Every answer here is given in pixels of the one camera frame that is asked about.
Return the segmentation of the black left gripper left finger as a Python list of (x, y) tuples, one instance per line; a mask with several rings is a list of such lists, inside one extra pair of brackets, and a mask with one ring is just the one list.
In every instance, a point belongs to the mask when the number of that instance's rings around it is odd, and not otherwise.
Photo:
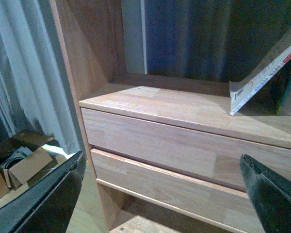
[(78, 151), (34, 186), (0, 208), (0, 233), (64, 233), (86, 169)]

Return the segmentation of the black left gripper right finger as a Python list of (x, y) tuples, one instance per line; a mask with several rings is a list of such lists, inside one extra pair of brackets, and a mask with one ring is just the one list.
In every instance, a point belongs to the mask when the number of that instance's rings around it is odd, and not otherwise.
[(246, 193), (266, 233), (291, 233), (291, 181), (243, 154), (240, 169)]

